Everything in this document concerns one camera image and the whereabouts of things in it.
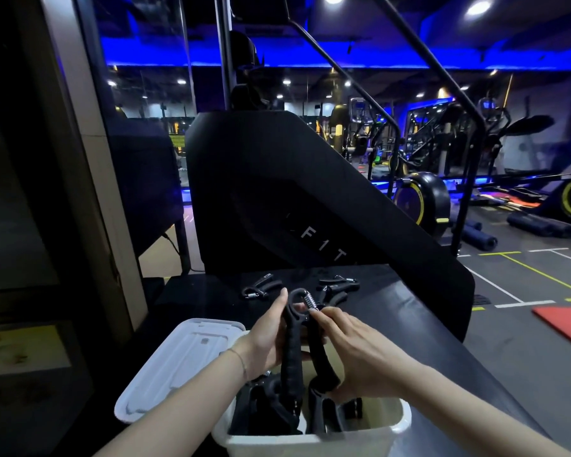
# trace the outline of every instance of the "metal spring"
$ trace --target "metal spring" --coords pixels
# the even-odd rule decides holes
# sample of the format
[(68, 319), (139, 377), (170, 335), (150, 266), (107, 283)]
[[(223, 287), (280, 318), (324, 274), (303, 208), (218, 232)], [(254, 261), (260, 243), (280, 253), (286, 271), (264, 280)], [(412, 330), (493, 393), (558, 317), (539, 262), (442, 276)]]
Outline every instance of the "metal spring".
[(307, 309), (317, 309), (317, 304), (308, 291), (303, 295), (303, 300), (305, 301), (305, 305), (307, 305)]

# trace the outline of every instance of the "white box lid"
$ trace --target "white box lid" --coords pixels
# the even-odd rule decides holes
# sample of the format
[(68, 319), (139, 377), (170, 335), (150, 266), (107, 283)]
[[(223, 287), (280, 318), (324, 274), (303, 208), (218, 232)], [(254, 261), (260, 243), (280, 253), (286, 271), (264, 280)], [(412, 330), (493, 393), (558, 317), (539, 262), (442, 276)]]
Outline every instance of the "white box lid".
[(239, 322), (189, 319), (179, 324), (146, 361), (114, 405), (133, 423), (231, 347), (245, 332)]

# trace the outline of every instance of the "black countertop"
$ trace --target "black countertop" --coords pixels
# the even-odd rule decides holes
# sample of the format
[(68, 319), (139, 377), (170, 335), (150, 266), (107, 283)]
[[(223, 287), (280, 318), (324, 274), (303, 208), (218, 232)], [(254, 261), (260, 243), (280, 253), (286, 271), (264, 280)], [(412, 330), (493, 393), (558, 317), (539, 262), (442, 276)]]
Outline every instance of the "black countertop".
[[(357, 278), (361, 288), (349, 294), (348, 301), (341, 305), (343, 311), (379, 330), (412, 357), (432, 366), (497, 409), (546, 434), (388, 266), (288, 269), (273, 273), (289, 289), (305, 287), (310, 291), (315, 289), (320, 276), (340, 274)], [(197, 274), (171, 278), (136, 333), (133, 342), (138, 362), (135, 364), (141, 367), (139, 363), (143, 364), (147, 360), (177, 324), (192, 317), (238, 321), (246, 328), (251, 328), (277, 293), (273, 292), (270, 301), (245, 301), (240, 299), (239, 292), (263, 274), (259, 272), (220, 277)], [(136, 371), (134, 369), (129, 373), (131, 378)], [(412, 414), (411, 429), (398, 438), (389, 453), (390, 457), (469, 455), (415, 408), (412, 409)], [(206, 451), (207, 446), (211, 446), (208, 441), (210, 440), (206, 440), (200, 451)]]

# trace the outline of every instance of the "bracelet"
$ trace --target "bracelet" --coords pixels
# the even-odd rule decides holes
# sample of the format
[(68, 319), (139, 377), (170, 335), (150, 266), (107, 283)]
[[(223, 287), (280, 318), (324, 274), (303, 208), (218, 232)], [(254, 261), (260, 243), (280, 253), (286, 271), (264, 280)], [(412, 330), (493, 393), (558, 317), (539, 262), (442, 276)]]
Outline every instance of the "bracelet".
[(229, 348), (226, 351), (232, 351), (233, 353), (235, 353), (237, 355), (237, 357), (239, 358), (239, 361), (241, 361), (241, 367), (244, 368), (244, 380), (245, 381), (249, 381), (248, 380), (248, 376), (247, 376), (247, 368), (245, 367), (245, 362), (244, 359), (241, 357), (241, 354), (237, 353), (234, 349)]

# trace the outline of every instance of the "white floor line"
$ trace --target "white floor line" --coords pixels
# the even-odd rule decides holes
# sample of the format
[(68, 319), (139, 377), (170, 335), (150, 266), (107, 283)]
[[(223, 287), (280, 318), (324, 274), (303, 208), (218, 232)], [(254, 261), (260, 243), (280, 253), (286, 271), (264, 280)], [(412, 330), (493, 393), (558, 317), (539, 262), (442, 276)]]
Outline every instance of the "white floor line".
[(529, 252), (553, 252), (555, 250), (569, 250), (569, 247), (562, 247), (562, 248), (542, 248), (540, 250), (529, 250)]
[(489, 281), (486, 277), (481, 276), (480, 274), (478, 274), (476, 271), (468, 268), (469, 272), (471, 272), (474, 276), (478, 276), (480, 279), (482, 279), (484, 282), (488, 282), (489, 284), (491, 284), (493, 287), (495, 287), (497, 290), (502, 291), (504, 294), (508, 295), (510, 298), (515, 299), (516, 301), (520, 302), (520, 303), (524, 303), (524, 301), (522, 301), (520, 298), (515, 297), (514, 295), (512, 295), (510, 292), (508, 292), (507, 290), (503, 290), (501, 287), (499, 287), (497, 284), (494, 284), (493, 282)]
[(565, 255), (564, 253), (558, 253), (558, 252), (555, 252), (554, 250), (550, 250), (550, 251), (551, 251), (552, 253), (556, 253), (557, 255), (564, 256), (565, 258), (569, 258), (569, 259), (571, 260), (571, 257)]
[(544, 301), (521, 301), (520, 303), (508, 303), (507, 305), (495, 305), (495, 308), (513, 308), (513, 307), (532, 307), (534, 305), (549, 305), (550, 303), (556, 303), (554, 300), (544, 300)]

